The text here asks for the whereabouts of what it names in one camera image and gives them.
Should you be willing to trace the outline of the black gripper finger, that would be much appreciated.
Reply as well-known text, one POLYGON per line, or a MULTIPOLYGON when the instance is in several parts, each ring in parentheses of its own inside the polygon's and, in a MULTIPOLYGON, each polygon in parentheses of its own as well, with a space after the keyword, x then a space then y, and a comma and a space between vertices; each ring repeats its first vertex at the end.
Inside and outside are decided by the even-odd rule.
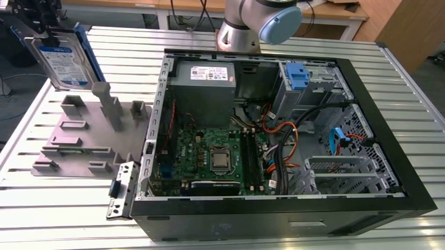
POLYGON ((58 25, 46 25, 43 27, 45 38, 43 38, 43 46, 46 47, 58 47, 58 39, 54 36, 53 31, 58 28, 58 25))

